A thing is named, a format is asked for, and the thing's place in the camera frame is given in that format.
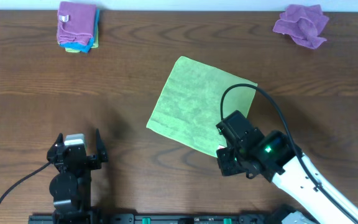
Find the folded yellow-green cloth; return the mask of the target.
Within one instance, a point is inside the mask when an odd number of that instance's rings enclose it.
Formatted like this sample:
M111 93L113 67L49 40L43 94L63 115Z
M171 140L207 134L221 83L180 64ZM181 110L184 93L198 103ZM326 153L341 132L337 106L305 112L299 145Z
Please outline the folded yellow-green cloth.
M69 53L88 53L90 49L95 49L99 47L99 30L96 30L95 37L91 38L87 45L81 45L77 42L60 44L60 47L64 48L66 52Z

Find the folded purple cloth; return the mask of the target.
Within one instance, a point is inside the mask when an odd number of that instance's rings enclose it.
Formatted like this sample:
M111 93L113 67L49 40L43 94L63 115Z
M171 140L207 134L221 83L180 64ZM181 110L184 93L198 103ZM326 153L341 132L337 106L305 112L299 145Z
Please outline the folded purple cloth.
M62 1L57 12L59 44L79 42L86 45L94 34L95 4Z

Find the crumpled purple cloth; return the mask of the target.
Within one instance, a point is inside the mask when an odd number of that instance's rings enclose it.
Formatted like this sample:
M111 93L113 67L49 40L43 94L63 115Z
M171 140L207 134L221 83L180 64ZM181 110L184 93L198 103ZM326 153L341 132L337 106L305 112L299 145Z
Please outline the crumpled purple cloth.
M329 17L323 14L320 4L291 4L279 17L272 30L278 34L289 35L297 45L317 49L327 41L320 35L329 22Z

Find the folded blue cloth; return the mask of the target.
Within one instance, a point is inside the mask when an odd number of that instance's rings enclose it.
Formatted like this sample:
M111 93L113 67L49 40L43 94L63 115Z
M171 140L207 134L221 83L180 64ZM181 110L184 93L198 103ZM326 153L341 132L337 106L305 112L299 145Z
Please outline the folded blue cloth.
M96 32L96 30L99 30L99 16L100 16L100 10L99 9L97 9L96 10L96 14L95 14L95 18L94 18L94 34L93 34L93 36L92 36L92 38L94 38L95 37L95 32Z

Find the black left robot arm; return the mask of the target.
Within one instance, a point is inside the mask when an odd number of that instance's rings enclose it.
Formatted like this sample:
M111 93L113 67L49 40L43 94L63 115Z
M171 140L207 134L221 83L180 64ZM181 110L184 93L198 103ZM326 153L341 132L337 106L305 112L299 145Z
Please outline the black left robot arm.
M63 137L60 133L47 152L58 174L51 180L54 223L102 223L101 212L91 206L91 172L108 161L106 147L96 130L96 154L86 154L84 134Z

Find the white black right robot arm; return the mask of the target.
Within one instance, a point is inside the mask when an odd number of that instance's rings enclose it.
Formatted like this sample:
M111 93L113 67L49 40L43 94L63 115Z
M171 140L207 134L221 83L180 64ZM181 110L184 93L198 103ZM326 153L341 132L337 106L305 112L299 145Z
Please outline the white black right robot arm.
M358 208L329 183L306 154L297 157L287 136L257 128L234 134L219 129L227 147L216 154L223 176L262 175L301 204L319 223L358 223Z

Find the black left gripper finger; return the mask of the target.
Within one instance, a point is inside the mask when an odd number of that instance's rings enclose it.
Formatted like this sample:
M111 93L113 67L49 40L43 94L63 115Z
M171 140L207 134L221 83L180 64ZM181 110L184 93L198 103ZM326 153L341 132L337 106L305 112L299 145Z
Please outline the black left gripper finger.
M47 152L47 160L54 162L58 155L58 150L63 146L63 134L60 133Z
M107 154L106 146L104 145L103 140L101 139L99 129L96 129L96 150L98 153L99 160L101 162L107 162L108 154Z

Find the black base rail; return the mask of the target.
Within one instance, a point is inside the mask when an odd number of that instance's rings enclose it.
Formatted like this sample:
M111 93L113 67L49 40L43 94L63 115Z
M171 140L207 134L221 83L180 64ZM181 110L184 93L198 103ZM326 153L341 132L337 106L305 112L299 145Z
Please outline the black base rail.
M130 213L108 215L103 218L72 220L72 223L100 223L100 224L265 224L289 223L307 224L316 223L315 220L305 217L300 212L293 212L288 216L243 214L231 215L134 215Z

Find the light green cloth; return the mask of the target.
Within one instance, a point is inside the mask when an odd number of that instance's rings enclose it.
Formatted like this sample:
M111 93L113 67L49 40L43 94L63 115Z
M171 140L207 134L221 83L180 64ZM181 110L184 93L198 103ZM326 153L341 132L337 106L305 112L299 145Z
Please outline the light green cloth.
M216 125L235 110L246 116L254 82L180 57L167 78L147 128L209 156L226 146Z

